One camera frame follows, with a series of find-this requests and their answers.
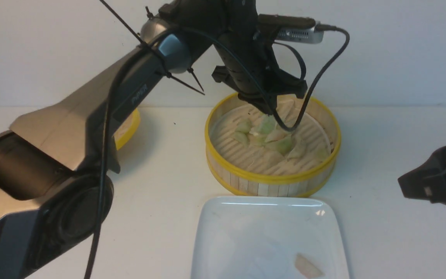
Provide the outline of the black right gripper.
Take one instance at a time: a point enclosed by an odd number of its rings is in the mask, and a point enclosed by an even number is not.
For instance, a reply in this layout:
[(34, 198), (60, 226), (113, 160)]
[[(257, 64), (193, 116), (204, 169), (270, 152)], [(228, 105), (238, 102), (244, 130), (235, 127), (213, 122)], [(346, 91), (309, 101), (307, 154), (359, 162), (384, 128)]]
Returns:
[(406, 198), (446, 205), (446, 145), (434, 151), (419, 167), (398, 178)]

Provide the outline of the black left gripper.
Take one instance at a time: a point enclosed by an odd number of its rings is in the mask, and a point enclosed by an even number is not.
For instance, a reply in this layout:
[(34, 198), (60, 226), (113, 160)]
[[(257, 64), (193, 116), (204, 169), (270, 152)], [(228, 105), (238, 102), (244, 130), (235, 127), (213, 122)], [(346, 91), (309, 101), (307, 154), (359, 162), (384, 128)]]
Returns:
[(297, 51), (299, 78), (282, 70), (273, 44), (282, 29), (308, 29), (307, 17), (258, 14), (254, 0), (225, 0), (228, 28), (215, 48), (224, 66), (216, 67), (213, 78), (238, 93), (238, 98), (271, 115), (278, 95), (294, 94), (303, 99), (307, 90), (306, 67)]

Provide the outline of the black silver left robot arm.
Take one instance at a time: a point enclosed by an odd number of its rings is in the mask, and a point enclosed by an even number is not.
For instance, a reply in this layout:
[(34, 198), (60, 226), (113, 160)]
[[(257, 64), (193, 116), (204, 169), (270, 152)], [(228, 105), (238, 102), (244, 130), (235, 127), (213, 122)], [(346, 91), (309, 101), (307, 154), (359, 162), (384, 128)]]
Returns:
[(262, 113), (282, 94), (305, 96), (304, 77), (276, 63), (280, 32), (319, 30), (309, 17), (258, 14), (254, 0), (174, 0), (148, 13), (140, 44), (55, 105), (0, 133), (0, 279), (23, 279), (88, 237), (92, 274), (101, 224), (119, 173), (114, 133), (163, 79), (192, 71), (214, 45), (213, 78)]

